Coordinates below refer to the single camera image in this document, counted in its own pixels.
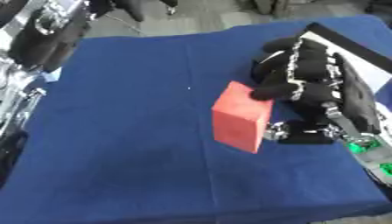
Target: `red cube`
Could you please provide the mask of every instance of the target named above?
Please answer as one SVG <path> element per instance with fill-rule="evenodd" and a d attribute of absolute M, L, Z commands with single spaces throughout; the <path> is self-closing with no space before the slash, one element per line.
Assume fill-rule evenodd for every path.
<path fill-rule="evenodd" d="M 213 105 L 216 141 L 242 151 L 257 153 L 272 112 L 273 101 L 250 98 L 252 88 L 231 81 Z"/>

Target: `metal robot arm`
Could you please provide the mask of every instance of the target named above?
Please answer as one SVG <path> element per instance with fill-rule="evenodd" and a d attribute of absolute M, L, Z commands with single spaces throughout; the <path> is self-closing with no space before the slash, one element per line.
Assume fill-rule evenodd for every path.
<path fill-rule="evenodd" d="M 44 74 L 74 52 L 100 11 L 132 0 L 0 0 L 0 187 L 28 137 L 25 125 L 46 94 Z"/>

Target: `blue cloth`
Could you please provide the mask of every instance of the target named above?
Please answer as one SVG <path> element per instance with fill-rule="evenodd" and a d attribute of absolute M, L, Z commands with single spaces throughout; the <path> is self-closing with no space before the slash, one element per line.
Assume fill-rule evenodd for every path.
<path fill-rule="evenodd" d="M 391 32 L 375 17 L 320 21 L 392 55 Z M 31 120 L 0 192 L 0 223 L 295 224 L 385 208 L 339 144 L 264 141 L 251 155 L 213 140 L 210 108 L 226 85 L 250 84 L 262 44 L 307 24 L 83 41 Z M 392 106 L 390 91 L 379 97 Z M 277 103 L 272 120 L 291 116 Z"/>

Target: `floor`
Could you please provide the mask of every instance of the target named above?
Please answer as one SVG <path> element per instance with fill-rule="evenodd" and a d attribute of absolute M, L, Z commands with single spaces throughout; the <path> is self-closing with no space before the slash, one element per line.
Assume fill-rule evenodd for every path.
<path fill-rule="evenodd" d="M 293 4 L 285 17 L 275 18 L 257 13 L 251 0 L 179 0 L 178 11 L 167 16 L 158 0 L 143 0 L 145 20 L 136 23 L 123 11 L 114 11 L 92 24 L 88 37 L 165 36 L 198 32 L 216 32 L 236 25 L 253 25 L 271 21 L 317 17 L 346 17 L 363 14 L 367 0 L 317 0 Z M 379 14 L 386 22 L 389 17 Z M 317 222 L 318 224 L 388 224 L 392 214 Z"/>

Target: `wire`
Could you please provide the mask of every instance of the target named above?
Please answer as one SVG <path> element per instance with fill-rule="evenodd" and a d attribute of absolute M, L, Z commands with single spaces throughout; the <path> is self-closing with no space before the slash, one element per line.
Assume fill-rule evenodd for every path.
<path fill-rule="evenodd" d="M 146 37 L 146 36 L 149 36 L 149 35 L 147 35 L 145 32 L 143 32 L 142 30 L 136 28 L 134 25 L 132 25 L 132 24 L 130 24 L 130 23 L 128 23 L 128 22 L 126 22 L 126 21 L 124 21 L 124 20 L 118 18 L 118 17 L 113 17 L 113 16 L 110 16 L 110 15 L 108 15 L 108 14 L 106 14 L 105 17 L 114 19 L 115 21 L 118 21 L 118 22 L 123 23 L 124 25 L 127 25 L 131 30 L 133 30 L 133 31 L 135 31 L 135 32 L 137 32 L 137 33 L 139 33 L 141 36 L 145 36 L 145 37 Z"/>

